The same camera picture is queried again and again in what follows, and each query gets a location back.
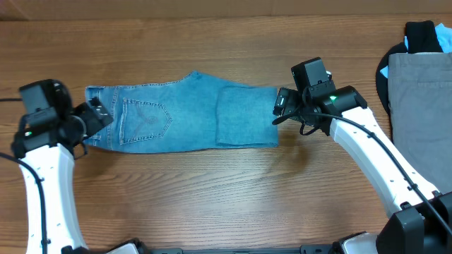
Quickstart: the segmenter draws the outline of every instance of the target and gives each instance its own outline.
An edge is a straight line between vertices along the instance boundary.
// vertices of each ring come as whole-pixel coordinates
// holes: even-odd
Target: gray fabric
[[[442,193],[452,191],[452,54],[393,54],[394,145]]]

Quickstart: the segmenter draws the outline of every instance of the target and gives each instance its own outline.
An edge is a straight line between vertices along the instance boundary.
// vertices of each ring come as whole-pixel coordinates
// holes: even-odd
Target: black cloth
[[[435,24],[430,20],[424,22],[408,22],[405,27],[409,54],[443,51],[436,37]]]
[[[404,42],[389,49],[380,61],[375,73],[376,92],[386,113],[390,114],[388,99],[388,79],[380,73],[382,68],[389,64],[389,55],[395,53],[415,54],[419,52],[442,52],[436,37],[435,25],[430,20],[424,22],[408,22],[405,25],[405,34],[408,39],[408,49]]]

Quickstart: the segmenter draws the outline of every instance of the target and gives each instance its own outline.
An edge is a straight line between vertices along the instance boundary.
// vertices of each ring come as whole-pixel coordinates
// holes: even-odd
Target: wooden table
[[[390,133],[375,70],[407,21],[450,15],[304,16],[0,22],[0,97],[56,78],[74,105],[87,85],[160,83],[192,70],[258,86],[292,87],[290,67],[320,56],[337,87],[355,86]],[[2,102],[0,150],[24,114]],[[74,194],[91,248],[139,237],[151,248],[295,247],[330,243],[387,221],[364,174],[321,132],[279,126],[273,149],[127,155],[95,148],[77,161]],[[28,223],[18,166],[0,163],[0,253],[24,253]]]

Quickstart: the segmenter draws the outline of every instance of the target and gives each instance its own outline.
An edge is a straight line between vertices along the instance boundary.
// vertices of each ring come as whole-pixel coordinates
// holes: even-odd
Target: robotic arm
[[[337,90],[320,58],[292,67],[292,74],[297,90],[280,89],[273,111],[280,117],[273,124],[292,119],[302,123],[302,135],[317,129],[331,135],[369,179],[390,218],[379,235],[341,239],[328,247],[328,254],[452,253],[447,234],[452,194],[442,195],[410,166],[379,128],[362,96],[350,86]],[[25,129],[22,121],[12,149],[16,158],[30,166],[20,166],[28,202],[27,253],[94,253],[87,250],[78,226],[72,191],[73,147],[112,118],[98,99],[73,109],[66,88],[57,80],[26,85],[20,93],[27,109],[23,119],[30,127]],[[313,127],[308,133],[303,132],[306,125]],[[172,251],[150,252],[133,239],[109,253]],[[302,246],[296,253],[308,252]]]

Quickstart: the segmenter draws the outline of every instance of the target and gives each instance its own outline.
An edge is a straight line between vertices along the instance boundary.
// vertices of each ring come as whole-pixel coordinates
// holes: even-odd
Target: denim pants
[[[442,193],[452,191],[452,54],[389,56],[394,145]]]
[[[114,118],[85,142],[131,153],[278,146],[275,87],[251,87],[194,71],[181,80],[90,86]]]

